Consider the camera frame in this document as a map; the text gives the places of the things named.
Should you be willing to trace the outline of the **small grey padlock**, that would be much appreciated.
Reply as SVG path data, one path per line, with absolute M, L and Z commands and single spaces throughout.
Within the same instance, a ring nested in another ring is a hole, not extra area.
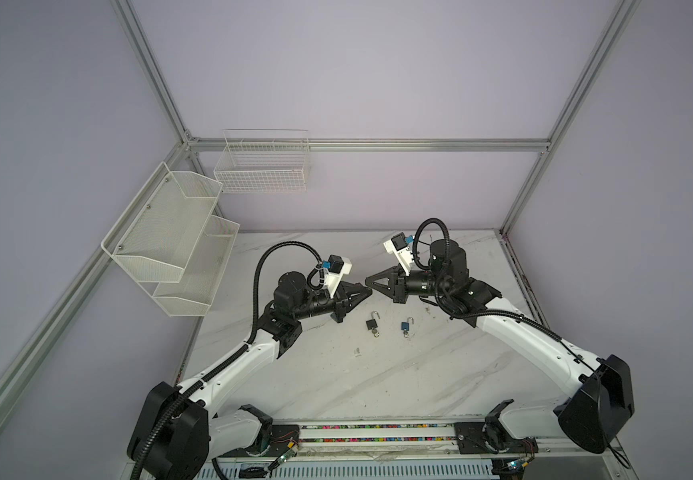
M 371 318 L 366 321 L 367 329 L 373 334 L 374 338 L 380 337 L 379 322 L 381 320 L 380 313 L 378 311 L 373 311 L 371 313 Z

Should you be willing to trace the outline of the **blue padlock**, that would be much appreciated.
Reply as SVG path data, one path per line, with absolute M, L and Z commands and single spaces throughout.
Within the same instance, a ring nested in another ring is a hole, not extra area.
M 411 326 L 415 323 L 414 318 L 408 317 L 406 320 L 401 322 L 401 330 L 403 332 L 404 338 L 411 337 Z

